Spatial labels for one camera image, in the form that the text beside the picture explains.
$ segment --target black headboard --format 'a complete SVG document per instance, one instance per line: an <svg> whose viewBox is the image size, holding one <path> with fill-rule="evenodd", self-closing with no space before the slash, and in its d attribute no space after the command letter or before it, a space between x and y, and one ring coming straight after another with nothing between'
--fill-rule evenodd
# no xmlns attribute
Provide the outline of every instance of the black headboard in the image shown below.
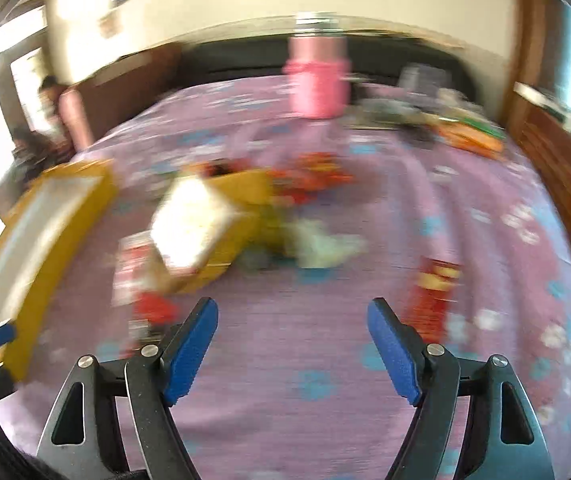
<svg viewBox="0 0 571 480"><path fill-rule="evenodd" d="M181 88L242 77L282 73L289 35L210 41L186 49L179 64ZM423 63L450 72L452 86L477 102L477 87L460 59L421 40L397 36L347 37L352 72L377 83L395 85L408 63Z"/></svg>

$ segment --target purple bedspread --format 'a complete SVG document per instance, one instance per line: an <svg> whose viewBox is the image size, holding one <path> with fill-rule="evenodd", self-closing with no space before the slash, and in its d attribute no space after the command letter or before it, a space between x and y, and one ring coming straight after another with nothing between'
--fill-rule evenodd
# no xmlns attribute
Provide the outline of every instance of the purple bedspread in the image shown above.
<svg viewBox="0 0 571 480"><path fill-rule="evenodd" d="M396 396L365 325L377 296L403 316L421 256L463 266L443 343L459 356L506 355L543 427L558 479L571 471L571 251L526 158L508 163L392 132L346 129L289 113L289 86L271 76L182 90L81 155L113 158L123 191L74 259L48 312L30 380L0 402L13 442L35 452L70 367L93 352L116 358L128 310L112 308L119 238L143 230L158 174L195 160L247 156L285 163L302 152L347 157L356 183L300 212L333 233L358 234L365 254L337 269L232 268L199 294L220 323L189 396L172 413L201 476L214 480L385 477L413 409ZM381 88L381 92L393 89ZM133 468L132 420L119 404ZM451 476L465 413L443 460Z"/></svg>

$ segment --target blue gripper pad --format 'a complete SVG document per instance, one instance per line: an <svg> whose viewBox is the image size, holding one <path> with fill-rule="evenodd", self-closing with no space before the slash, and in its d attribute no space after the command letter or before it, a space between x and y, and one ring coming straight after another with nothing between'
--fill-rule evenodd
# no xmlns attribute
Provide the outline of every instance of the blue gripper pad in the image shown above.
<svg viewBox="0 0 571 480"><path fill-rule="evenodd" d="M174 406L179 397L190 391L206 350L219 323L219 307L211 298L203 298L190 313L164 352L170 352L169 364L164 364L167 372L167 385L163 397L169 406Z"/></svg>
<svg viewBox="0 0 571 480"><path fill-rule="evenodd" d="M383 298L368 305L367 326L394 389L411 405L418 405L422 395L419 377L423 373L421 336L402 324Z"/></svg>

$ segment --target metal screw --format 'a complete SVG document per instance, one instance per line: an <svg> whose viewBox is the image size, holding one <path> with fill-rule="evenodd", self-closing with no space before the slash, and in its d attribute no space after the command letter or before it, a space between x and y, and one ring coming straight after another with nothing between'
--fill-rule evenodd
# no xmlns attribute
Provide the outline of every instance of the metal screw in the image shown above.
<svg viewBox="0 0 571 480"><path fill-rule="evenodd" d="M507 358L502 355L496 354L492 356L492 364L498 367L505 367L507 366Z"/></svg>
<svg viewBox="0 0 571 480"><path fill-rule="evenodd" d="M87 368L90 366L94 361L94 358L91 355L85 355L77 361L79 368Z"/></svg>
<svg viewBox="0 0 571 480"><path fill-rule="evenodd" d="M143 348L141 348L141 355L143 355L144 357L153 357L157 355L158 351L159 347L157 345L146 345Z"/></svg>
<svg viewBox="0 0 571 480"><path fill-rule="evenodd" d="M427 353L434 356L443 355L445 354L445 348L437 343L430 343L427 346Z"/></svg>

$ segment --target wall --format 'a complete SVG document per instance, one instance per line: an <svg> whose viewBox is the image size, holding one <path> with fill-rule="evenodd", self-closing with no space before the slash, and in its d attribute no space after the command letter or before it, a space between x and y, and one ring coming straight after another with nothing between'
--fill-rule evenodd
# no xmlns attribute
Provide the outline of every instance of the wall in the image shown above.
<svg viewBox="0 0 571 480"><path fill-rule="evenodd" d="M421 27L483 51L484 55L473 57L483 57L484 63L492 58L501 69L511 53L515 26L514 0L128 0L116 11L121 34L103 40L96 20L108 12L109 0L49 3L55 69L70 82L120 54L187 32L251 18L291 15L298 10L333 10Z"/></svg>

